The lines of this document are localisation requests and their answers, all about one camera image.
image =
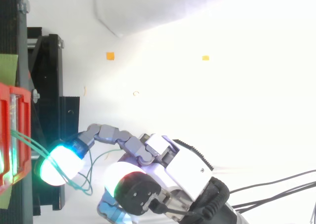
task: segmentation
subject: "green light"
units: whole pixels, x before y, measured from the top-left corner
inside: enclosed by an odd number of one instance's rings
[[[63,145],[57,146],[44,160],[39,172],[41,179],[52,186],[61,186],[65,184],[65,180],[50,163],[49,160],[51,158],[57,162],[58,166],[69,179],[75,177],[84,165],[84,161],[82,161],[72,150]]]

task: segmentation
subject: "white wall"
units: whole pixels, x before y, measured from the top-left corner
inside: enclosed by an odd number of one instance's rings
[[[97,122],[136,136],[180,138],[208,158],[230,189],[315,168],[315,0],[219,0],[209,11],[122,39],[95,19],[93,0],[30,2],[28,25],[66,43],[64,95],[81,96],[80,130]],[[114,61],[106,60],[108,51]],[[110,148],[95,145],[93,157]],[[45,207],[35,223],[105,223],[96,213],[100,176],[117,158],[98,163],[92,197],[68,187],[65,208]],[[311,174],[233,194],[230,203],[313,180]],[[310,189],[244,216],[250,224],[307,224],[315,199]]]

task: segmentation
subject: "orange dot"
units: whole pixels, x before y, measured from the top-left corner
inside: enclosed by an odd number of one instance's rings
[[[114,52],[107,52],[107,60],[114,60]]]

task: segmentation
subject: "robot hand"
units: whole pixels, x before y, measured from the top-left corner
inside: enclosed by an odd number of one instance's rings
[[[194,148],[167,136],[140,139],[109,125],[92,124],[73,143],[84,156],[94,141],[126,152],[105,170],[98,213],[113,224],[133,223],[149,209],[181,224],[247,224],[228,204],[229,190]]]

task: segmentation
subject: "metal bolt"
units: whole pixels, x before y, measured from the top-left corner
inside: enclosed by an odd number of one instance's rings
[[[23,14],[29,13],[31,10],[30,2],[28,0],[20,0],[18,10]]]
[[[183,204],[181,207],[185,210],[188,210],[190,208],[189,205],[185,205],[185,204]]]
[[[32,100],[33,100],[33,102],[36,104],[38,102],[39,98],[40,98],[40,94],[38,93],[38,91],[36,89],[34,89],[32,91]]]
[[[58,48],[59,49],[64,49],[65,48],[64,40],[61,40],[61,39],[58,40]]]

